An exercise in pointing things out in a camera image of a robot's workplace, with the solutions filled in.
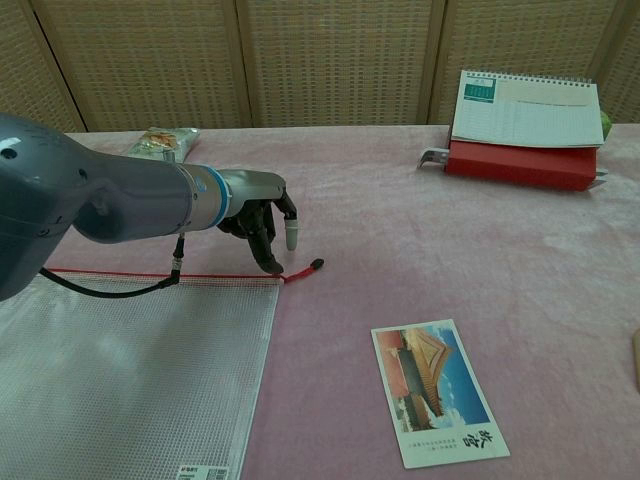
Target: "barcode label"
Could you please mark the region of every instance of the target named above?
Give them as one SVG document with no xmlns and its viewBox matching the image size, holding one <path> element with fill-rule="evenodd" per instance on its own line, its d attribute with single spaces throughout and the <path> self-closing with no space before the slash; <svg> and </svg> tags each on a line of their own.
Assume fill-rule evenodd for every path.
<svg viewBox="0 0 640 480">
<path fill-rule="evenodd" d="M 227 480 L 229 469 L 211 465 L 180 465 L 176 480 Z"/>
</svg>

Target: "table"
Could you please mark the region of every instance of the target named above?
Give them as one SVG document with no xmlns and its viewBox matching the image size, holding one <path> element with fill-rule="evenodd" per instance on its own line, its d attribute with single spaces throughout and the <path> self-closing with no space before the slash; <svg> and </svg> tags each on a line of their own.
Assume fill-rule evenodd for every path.
<svg viewBox="0 0 640 480">
<path fill-rule="evenodd" d="M 243 478 L 637 478 L 640 125 L 599 151 L 587 193 L 416 170 L 446 127 L 203 131 L 190 161 L 275 171 L 300 212 Z M 74 134 L 122 153 L 139 133 Z M 165 273 L 173 238 L 69 232 L 48 266 Z M 245 242 L 187 235 L 186 273 L 258 273 Z M 405 471 L 370 329 L 454 318 L 510 458 Z"/>
</svg>

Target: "red zipper pull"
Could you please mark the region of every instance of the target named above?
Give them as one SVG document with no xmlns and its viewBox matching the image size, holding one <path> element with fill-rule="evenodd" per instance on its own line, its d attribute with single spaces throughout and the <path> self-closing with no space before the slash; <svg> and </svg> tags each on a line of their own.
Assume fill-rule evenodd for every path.
<svg viewBox="0 0 640 480">
<path fill-rule="evenodd" d="M 311 262 L 311 265 L 309 265 L 304 270 L 302 270 L 302 271 L 300 271 L 298 273 L 294 273 L 293 275 L 288 275 L 288 276 L 278 275 L 278 277 L 281 278 L 282 280 L 284 280 L 284 283 L 291 283 L 291 282 L 293 282 L 295 280 L 299 280 L 301 278 L 308 277 L 312 273 L 320 270 L 323 265 L 324 265 L 324 260 L 322 258 L 316 258 L 313 262 Z"/>
</svg>

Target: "spiral binding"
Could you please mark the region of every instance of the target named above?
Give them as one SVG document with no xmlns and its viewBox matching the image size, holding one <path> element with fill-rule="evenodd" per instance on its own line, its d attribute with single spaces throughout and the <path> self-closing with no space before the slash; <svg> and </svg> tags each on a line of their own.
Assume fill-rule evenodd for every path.
<svg viewBox="0 0 640 480">
<path fill-rule="evenodd" d="M 568 85 L 568 86 L 576 86 L 576 87 L 585 87 L 590 88 L 593 84 L 590 78 L 586 77 L 558 77 L 553 75 L 527 75 L 524 73 L 515 74 L 515 73 L 500 73 L 493 72 L 490 70 L 474 70 L 469 71 L 467 74 L 470 77 L 484 77 L 484 78 L 495 78 L 502 80 L 522 80 L 526 82 L 537 82 L 537 83 L 549 83 L 553 85 Z"/>
</svg>

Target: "woven wall panel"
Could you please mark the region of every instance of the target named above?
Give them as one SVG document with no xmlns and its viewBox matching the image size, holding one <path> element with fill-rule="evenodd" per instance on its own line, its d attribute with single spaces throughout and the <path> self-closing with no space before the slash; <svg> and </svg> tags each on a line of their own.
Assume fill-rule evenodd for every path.
<svg viewBox="0 0 640 480">
<path fill-rule="evenodd" d="M 430 9 L 430 0 L 239 0 L 254 124 L 415 123 Z"/>
<path fill-rule="evenodd" d="M 31 11 L 0 2 L 0 110 L 62 131 L 84 127 Z"/>
<path fill-rule="evenodd" d="M 429 123 L 448 124 L 460 70 L 584 76 L 612 0 L 453 0 L 445 15 Z"/>
<path fill-rule="evenodd" d="M 640 14 L 626 34 L 622 47 L 600 88 L 600 103 L 617 123 L 640 122 Z"/>
<path fill-rule="evenodd" d="M 33 3 L 90 130 L 241 126 L 220 1 Z"/>
</svg>

